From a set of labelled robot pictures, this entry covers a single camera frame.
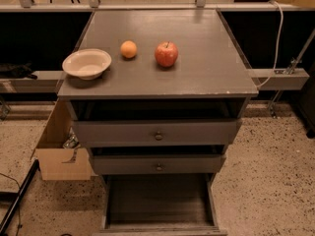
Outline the grey wooden drawer cabinet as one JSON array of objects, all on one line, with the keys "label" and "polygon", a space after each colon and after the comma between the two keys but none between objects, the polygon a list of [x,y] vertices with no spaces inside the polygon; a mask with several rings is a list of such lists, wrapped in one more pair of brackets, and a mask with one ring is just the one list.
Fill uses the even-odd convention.
[{"label": "grey wooden drawer cabinet", "polygon": [[[120,53],[124,41],[137,54]],[[164,68],[155,58],[164,41],[178,58]],[[93,81],[67,77],[58,96],[75,121],[239,120],[258,91],[215,10],[96,11],[83,48],[107,51],[112,63]],[[229,145],[83,147],[95,156],[224,155]]]}]

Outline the grey top drawer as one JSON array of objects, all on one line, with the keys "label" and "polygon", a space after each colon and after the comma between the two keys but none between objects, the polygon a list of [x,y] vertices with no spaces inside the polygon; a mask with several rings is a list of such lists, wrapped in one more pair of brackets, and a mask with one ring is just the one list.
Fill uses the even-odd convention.
[{"label": "grey top drawer", "polygon": [[75,121],[86,148],[229,145],[239,120]]}]

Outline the grey middle drawer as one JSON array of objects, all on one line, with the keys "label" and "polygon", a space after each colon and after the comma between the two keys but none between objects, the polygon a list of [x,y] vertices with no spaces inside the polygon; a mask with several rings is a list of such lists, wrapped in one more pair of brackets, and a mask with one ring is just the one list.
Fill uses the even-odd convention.
[{"label": "grey middle drawer", "polygon": [[214,154],[109,155],[91,160],[98,175],[217,173],[224,162],[224,155]]}]

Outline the grey open bottom drawer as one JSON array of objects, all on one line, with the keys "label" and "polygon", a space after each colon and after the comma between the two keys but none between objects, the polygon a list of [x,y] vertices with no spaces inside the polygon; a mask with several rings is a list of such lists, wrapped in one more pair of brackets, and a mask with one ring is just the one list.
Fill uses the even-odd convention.
[{"label": "grey open bottom drawer", "polygon": [[109,176],[92,236],[227,236],[219,228],[211,173]]}]

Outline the red apple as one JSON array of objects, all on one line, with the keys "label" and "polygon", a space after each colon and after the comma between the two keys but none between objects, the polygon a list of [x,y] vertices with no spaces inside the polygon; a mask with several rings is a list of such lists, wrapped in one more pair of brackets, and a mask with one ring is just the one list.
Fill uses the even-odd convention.
[{"label": "red apple", "polygon": [[171,41],[161,42],[155,50],[155,58],[159,65],[164,68],[171,67],[178,58],[178,48]]}]

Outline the orange fruit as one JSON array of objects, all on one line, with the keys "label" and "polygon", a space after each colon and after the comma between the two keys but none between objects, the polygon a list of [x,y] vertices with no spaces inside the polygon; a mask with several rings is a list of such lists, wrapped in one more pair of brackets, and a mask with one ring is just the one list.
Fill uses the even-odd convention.
[{"label": "orange fruit", "polygon": [[137,54],[137,45],[131,41],[124,41],[120,46],[120,53],[125,58],[133,58]]}]

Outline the white bowl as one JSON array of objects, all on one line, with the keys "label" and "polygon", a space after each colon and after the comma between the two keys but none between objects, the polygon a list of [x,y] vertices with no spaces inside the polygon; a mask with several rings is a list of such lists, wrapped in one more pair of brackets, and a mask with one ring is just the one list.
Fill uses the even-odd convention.
[{"label": "white bowl", "polygon": [[111,56],[100,49],[83,49],[70,54],[62,63],[63,71],[82,80],[94,80],[111,64]]}]

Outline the cardboard box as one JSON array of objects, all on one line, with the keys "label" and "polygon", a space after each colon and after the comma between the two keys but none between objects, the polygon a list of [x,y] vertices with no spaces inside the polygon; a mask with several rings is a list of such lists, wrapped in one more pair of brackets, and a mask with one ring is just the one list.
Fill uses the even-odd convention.
[{"label": "cardboard box", "polygon": [[81,181],[94,176],[88,151],[76,144],[67,105],[57,101],[34,149],[44,181]]}]

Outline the black object on ledge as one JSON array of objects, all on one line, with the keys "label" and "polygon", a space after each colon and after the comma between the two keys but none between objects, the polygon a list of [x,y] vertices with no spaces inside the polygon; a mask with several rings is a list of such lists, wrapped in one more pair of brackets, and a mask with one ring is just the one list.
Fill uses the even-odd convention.
[{"label": "black object on ledge", "polygon": [[27,64],[0,64],[0,77],[10,79],[23,79],[29,78],[36,80],[37,75],[33,73],[33,70]]}]

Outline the black bar on floor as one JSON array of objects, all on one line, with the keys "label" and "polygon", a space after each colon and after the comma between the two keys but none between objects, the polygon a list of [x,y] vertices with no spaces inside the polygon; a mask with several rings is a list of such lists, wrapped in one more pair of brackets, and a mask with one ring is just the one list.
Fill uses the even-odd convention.
[{"label": "black bar on floor", "polygon": [[6,213],[4,214],[0,223],[0,236],[7,236],[6,230],[8,229],[15,213],[20,210],[20,202],[26,194],[36,171],[39,169],[39,162],[36,159],[25,177],[22,184],[18,184],[18,190],[16,192],[0,192],[1,203],[7,203],[9,205]]}]

